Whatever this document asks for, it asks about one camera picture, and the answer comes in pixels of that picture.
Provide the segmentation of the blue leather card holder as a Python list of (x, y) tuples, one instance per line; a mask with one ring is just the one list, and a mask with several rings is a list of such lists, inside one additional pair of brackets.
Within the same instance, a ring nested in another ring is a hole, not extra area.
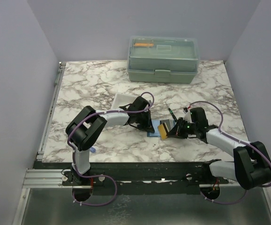
[(154, 133), (147, 132), (147, 137), (160, 137), (159, 131), (158, 131), (158, 126), (160, 125), (161, 120), (152, 120), (152, 126), (154, 128)]

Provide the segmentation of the black stripe grey card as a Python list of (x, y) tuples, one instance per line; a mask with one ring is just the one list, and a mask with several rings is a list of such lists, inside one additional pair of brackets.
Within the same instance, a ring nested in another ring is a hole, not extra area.
[(176, 124), (176, 122), (174, 120), (169, 120), (169, 119), (167, 119), (167, 120), (161, 120), (160, 123), (161, 124), (165, 123), (167, 125), (167, 127), (168, 127), (169, 130), (171, 130), (175, 126), (175, 124)]

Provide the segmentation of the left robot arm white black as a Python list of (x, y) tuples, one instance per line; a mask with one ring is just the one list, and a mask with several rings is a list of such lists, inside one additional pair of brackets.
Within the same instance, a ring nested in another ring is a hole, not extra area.
[(91, 106), (84, 107), (66, 127), (67, 144), (73, 150), (71, 175), (63, 174), (67, 182), (77, 182), (85, 185), (95, 178), (107, 178), (116, 181), (108, 175), (89, 175), (90, 148), (96, 143), (104, 128), (136, 124), (141, 131), (154, 132), (150, 108), (155, 98), (150, 92), (144, 92), (127, 105), (116, 109), (99, 111)]

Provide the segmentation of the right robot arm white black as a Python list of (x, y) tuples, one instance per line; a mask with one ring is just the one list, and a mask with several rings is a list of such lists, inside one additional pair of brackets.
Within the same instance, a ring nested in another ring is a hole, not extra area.
[(165, 132), (170, 138), (197, 138), (233, 157), (233, 161), (219, 159), (206, 162), (201, 178), (211, 184), (217, 178), (234, 180), (245, 190), (271, 184), (271, 160), (262, 142), (245, 142), (224, 133), (216, 125), (209, 125), (201, 107), (186, 109), (185, 117), (178, 118), (175, 126)]

